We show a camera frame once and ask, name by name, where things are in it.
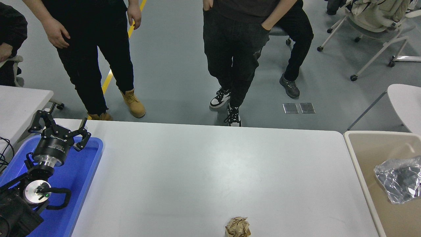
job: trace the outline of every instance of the beige plastic bin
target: beige plastic bin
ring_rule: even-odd
[[[380,237],[421,237],[421,199],[392,204],[374,167],[421,155],[421,137],[406,132],[348,131],[345,142]]]

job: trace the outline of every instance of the gray floor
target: gray floor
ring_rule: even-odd
[[[28,39],[19,51],[25,60],[20,64],[25,87],[53,90],[54,98],[66,104],[63,111],[54,112],[56,118],[85,116],[86,111],[42,25],[21,1],[3,2],[22,12],[29,22]],[[219,85],[207,71],[201,7],[198,0],[177,1],[177,4],[169,4],[167,0],[147,1],[141,28],[130,40],[136,94],[147,114],[142,119],[132,117],[113,80],[105,98],[115,120],[225,126],[225,107],[211,110],[208,106]],[[357,81],[351,82],[349,76],[382,47],[381,42],[363,38],[354,43],[358,33],[345,24],[324,51],[317,52],[317,46],[328,37],[326,29],[343,14],[340,11],[336,16],[328,16],[324,1],[305,1],[304,9],[313,26],[314,40],[296,81],[300,98],[289,98],[278,82],[290,54],[286,37],[271,37],[240,108],[243,126],[344,132],[389,85],[421,86],[420,63],[397,62],[395,67],[387,67],[399,44],[392,45]],[[407,34],[411,41],[403,54],[418,56],[421,55],[421,17],[410,21],[417,28]],[[109,67],[102,55],[99,63],[105,79]],[[283,112],[283,103],[300,102],[312,102],[316,114]],[[406,132],[400,124],[388,98],[384,97],[354,129]]]

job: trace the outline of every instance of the crumpled paper ball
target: crumpled paper ball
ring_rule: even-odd
[[[251,232],[248,228],[250,225],[246,221],[247,217],[231,218],[228,225],[225,227],[225,237],[248,237]]]

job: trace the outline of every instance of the black pants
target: black pants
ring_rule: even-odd
[[[346,0],[328,0],[327,10],[330,13],[336,13],[340,7],[345,5]]]
[[[15,62],[7,61],[0,67],[0,86],[16,86],[15,85],[15,72],[13,65]]]
[[[130,59],[125,12],[98,14],[89,21],[63,23],[71,39],[68,48],[57,49],[70,81],[89,114],[101,114],[108,108],[101,88],[98,48],[110,64],[118,89],[133,89],[133,64]]]
[[[284,29],[295,42],[284,72],[286,80],[295,81],[314,37],[309,18],[303,10],[303,1],[298,0],[275,25]]]
[[[231,89],[230,105],[239,107],[251,85],[269,31],[260,23],[241,23],[215,9],[203,12],[203,40],[209,73]]]

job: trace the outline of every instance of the aluminum foil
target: aluminum foil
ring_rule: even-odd
[[[403,204],[421,196],[421,156],[390,159],[374,168],[390,202]]]

